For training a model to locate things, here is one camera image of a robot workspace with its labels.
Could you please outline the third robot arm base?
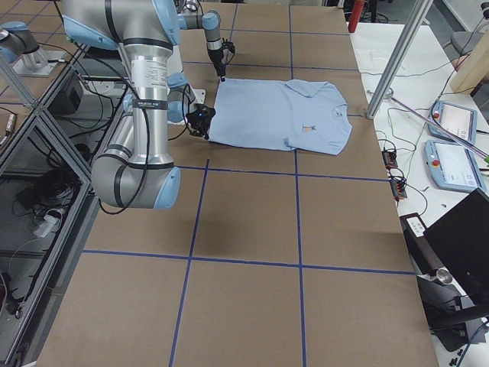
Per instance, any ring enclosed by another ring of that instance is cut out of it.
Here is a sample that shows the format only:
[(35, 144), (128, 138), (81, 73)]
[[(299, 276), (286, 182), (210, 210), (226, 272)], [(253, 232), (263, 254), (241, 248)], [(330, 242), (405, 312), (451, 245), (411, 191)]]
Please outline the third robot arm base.
[(50, 63), (51, 51), (37, 42), (30, 28), (22, 21), (10, 21), (1, 25), (1, 57), (13, 66), (19, 76), (50, 75), (55, 61)]

